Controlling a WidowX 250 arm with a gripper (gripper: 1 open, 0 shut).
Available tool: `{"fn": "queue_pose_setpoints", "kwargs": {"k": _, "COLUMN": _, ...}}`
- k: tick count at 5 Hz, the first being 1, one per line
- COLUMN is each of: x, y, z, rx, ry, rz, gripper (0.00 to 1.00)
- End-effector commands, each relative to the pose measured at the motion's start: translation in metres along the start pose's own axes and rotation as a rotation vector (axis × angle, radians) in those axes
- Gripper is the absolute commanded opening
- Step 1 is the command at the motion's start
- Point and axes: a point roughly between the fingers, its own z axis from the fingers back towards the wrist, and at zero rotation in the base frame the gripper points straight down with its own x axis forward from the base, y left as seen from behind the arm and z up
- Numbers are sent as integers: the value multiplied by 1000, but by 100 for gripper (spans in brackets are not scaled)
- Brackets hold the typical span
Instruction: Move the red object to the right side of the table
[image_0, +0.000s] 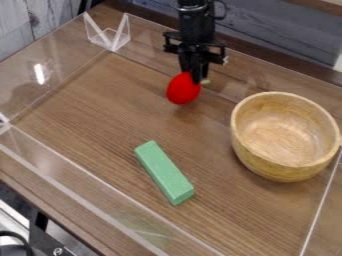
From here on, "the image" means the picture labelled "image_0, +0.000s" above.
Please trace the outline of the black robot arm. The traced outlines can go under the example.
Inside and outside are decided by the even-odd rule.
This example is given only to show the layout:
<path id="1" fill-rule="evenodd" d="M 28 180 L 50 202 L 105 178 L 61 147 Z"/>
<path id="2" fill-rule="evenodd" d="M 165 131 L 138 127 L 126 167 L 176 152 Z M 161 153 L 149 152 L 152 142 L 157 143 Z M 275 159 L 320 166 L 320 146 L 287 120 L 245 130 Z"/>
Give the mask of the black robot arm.
<path id="1" fill-rule="evenodd" d="M 177 0 L 179 29 L 163 33 L 163 49 L 177 55 L 180 70 L 199 84 L 208 75 L 211 63 L 227 63 L 227 44 L 215 38 L 215 3 L 221 0 Z"/>

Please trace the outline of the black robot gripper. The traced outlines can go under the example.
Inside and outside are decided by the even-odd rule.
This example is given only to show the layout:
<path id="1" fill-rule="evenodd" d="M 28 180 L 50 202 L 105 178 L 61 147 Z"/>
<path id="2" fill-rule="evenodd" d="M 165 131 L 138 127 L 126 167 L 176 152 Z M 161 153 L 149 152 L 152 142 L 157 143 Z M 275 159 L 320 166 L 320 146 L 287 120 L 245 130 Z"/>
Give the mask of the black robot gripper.
<path id="1" fill-rule="evenodd" d="M 215 14 L 216 3 L 224 5 L 221 0 L 177 0 L 179 29 L 163 33 L 164 51 L 177 55 L 195 84 L 207 80 L 209 63 L 227 63 L 225 45 L 215 39 L 215 21 L 225 18 Z"/>

